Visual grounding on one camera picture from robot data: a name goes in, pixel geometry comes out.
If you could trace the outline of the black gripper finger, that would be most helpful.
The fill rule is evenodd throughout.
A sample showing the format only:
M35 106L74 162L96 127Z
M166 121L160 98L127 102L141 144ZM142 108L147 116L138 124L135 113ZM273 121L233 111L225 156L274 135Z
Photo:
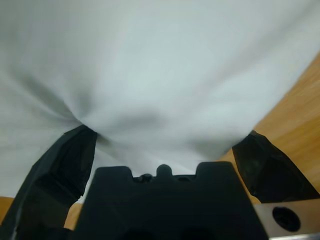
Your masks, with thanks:
M251 131L232 147L238 172L249 193L261 203L318 199L320 194L264 135Z
M64 133L32 166L0 226L2 240L69 240L71 206L85 193L98 134L85 125Z

